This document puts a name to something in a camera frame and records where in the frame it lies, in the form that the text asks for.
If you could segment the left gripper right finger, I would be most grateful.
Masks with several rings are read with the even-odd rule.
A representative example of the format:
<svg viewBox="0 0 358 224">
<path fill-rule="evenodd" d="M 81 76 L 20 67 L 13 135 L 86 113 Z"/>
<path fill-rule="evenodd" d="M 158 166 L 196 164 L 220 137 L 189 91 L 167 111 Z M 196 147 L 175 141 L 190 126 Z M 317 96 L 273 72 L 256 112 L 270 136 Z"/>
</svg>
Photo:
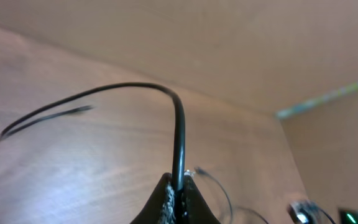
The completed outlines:
<svg viewBox="0 0 358 224">
<path fill-rule="evenodd" d="M 184 188 L 178 208 L 180 224 L 220 224 L 189 175 L 184 176 Z"/>
</svg>

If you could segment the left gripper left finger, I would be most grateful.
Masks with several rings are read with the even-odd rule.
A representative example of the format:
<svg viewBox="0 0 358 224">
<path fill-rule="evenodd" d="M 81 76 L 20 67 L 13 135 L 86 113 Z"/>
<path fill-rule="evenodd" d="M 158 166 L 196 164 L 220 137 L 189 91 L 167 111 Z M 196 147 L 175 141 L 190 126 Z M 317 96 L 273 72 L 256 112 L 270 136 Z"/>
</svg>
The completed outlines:
<svg viewBox="0 0 358 224">
<path fill-rule="evenodd" d="M 140 213 L 131 224 L 175 224 L 172 175 L 164 173 Z"/>
</svg>

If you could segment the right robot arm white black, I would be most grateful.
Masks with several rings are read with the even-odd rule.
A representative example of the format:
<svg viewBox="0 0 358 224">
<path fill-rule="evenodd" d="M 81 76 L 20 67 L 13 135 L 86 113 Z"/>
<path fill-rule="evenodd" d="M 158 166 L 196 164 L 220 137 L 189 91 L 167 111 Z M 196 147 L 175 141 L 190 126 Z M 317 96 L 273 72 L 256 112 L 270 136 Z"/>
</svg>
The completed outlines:
<svg viewBox="0 0 358 224">
<path fill-rule="evenodd" d="M 337 209 L 337 217 L 329 214 L 317 203 L 310 200 L 298 200 L 290 203 L 287 212 L 295 224 L 358 224 L 358 210 Z"/>
</svg>

